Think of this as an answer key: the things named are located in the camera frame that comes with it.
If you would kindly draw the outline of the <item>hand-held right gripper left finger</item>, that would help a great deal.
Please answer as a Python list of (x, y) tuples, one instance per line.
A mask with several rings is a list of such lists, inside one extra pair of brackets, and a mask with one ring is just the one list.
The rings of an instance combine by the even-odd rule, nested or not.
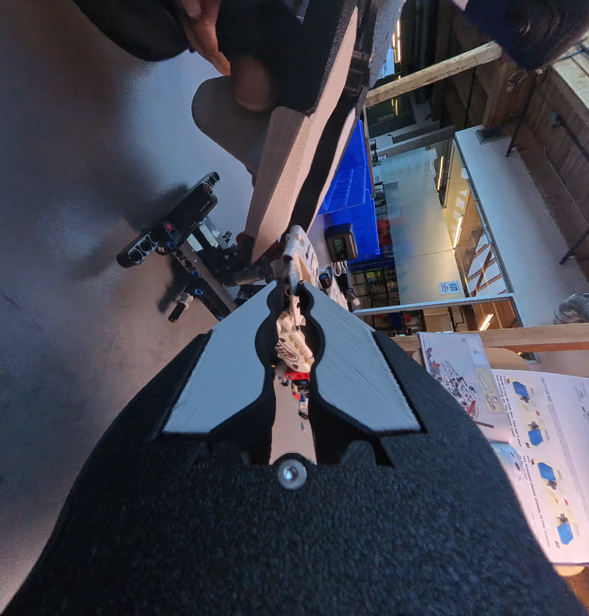
[(239, 447), (270, 439), (276, 413), (271, 361), (283, 301), (283, 284), (273, 281), (212, 328), (162, 435)]

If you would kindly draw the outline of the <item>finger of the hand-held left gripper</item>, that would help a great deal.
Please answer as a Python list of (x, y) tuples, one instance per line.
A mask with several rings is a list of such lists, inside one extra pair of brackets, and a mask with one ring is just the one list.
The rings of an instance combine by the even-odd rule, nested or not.
[(192, 99), (192, 118), (198, 129), (237, 159), (255, 179), (275, 106), (253, 112), (239, 104), (230, 78), (201, 83)]
[(245, 234), (254, 239), (256, 262), (285, 231), (314, 154), (345, 87), (355, 37), (345, 37), (315, 112), (306, 115), (279, 106), (270, 115)]

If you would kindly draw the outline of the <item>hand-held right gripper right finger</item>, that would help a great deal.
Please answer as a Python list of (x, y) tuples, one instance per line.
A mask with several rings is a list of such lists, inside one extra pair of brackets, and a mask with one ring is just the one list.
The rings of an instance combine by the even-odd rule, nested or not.
[(309, 282), (305, 317), (317, 334), (311, 372), (309, 421), (315, 441), (418, 434), (422, 427), (375, 331)]

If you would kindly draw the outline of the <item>white lego vehicle model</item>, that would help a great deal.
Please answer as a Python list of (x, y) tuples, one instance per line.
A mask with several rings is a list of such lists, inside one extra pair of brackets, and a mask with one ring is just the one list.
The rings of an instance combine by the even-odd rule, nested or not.
[(124, 268), (141, 265), (151, 254), (172, 256), (188, 274), (168, 319), (176, 322), (195, 301), (201, 301), (221, 321), (272, 281), (283, 284), (283, 311), (277, 320), (277, 358), (285, 367), (278, 379), (290, 387), (298, 413), (308, 420), (309, 383), (314, 363), (306, 343), (306, 320), (297, 297), (299, 283), (307, 281), (341, 307), (359, 304), (348, 282), (347, 262), (319, 259), (311, 239), (294, 225), (256, 262), (251, 262), (254, 239), (246, 234), (233, 240), (221, 234), (209, 218), (218, 204), (214, 188), (220, 177), (204, 175), (157, 222), (145, 227), (116, 257)]

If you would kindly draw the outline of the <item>person's left forearm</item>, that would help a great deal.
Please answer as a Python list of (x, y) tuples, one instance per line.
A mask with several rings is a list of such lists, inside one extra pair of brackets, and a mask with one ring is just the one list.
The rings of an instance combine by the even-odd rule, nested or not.
[(183, 27), (179, 1), (74, 1), (101, 33), (146, 62), (194, 53)]

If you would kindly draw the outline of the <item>person's left hand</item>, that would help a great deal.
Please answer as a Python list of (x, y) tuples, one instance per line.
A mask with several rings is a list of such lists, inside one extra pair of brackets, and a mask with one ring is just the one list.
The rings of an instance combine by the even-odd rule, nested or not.
[(230, 76), (230, 63), (219, 50), (216, 34), (221, 1), (177, 1), (177, 5), (191, 47), (222, 76)]

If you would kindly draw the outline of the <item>blue plastic storage bin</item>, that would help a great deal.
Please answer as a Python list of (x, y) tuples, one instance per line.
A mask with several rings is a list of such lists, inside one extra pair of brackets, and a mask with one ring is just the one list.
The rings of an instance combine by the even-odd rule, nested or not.
[(319, 210), (319, 214), (329, 215), (334, 226), (352, 224), (358, 247), (358, 258), (351, 261), (355, 270), (381, 259), (373, 192), (373, 175), (360, 119)]

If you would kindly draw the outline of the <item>black digital timer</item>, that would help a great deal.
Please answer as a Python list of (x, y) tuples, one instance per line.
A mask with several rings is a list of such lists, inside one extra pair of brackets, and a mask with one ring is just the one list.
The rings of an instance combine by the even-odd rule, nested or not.
[(324, 239), (331, 263), (354, 261), (358, 258), (359, 249), (352, 223), (346, 222), (326, 228)]

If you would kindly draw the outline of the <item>wooden pillar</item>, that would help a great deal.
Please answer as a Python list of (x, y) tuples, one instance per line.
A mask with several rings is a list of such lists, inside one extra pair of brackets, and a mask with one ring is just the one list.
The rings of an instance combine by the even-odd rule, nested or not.
[(365, 106), (373, 107), (394, 97), (443, 81), (458, 73), (489, 64), (501, 58), (502, 55), (503, 49), (500, 45), (496, 42), (488, 42), (372, 89), (367, 95)]

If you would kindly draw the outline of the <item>printed instruction sheet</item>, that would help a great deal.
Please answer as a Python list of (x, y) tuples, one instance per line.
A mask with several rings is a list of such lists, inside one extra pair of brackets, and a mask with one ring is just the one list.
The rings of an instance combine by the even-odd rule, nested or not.
[(589, 566), (589, 378), (493, 370), (511, 439), (494, 445), (554, 565)]

